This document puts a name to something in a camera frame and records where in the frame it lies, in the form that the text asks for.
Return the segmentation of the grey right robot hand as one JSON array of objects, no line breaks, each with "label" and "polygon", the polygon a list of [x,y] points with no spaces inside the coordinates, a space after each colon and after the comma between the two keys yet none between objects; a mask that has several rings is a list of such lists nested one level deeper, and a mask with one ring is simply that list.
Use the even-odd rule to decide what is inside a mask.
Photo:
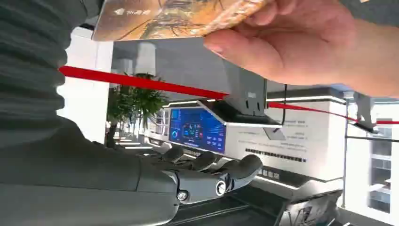
[{"label": "grey right robot hand", "polygon": [[65,118],[0,120],[3,226],[156,226],[181,204],[247,185],[262,162],[248,155],[217,172],[182,169],[85,139]]}]

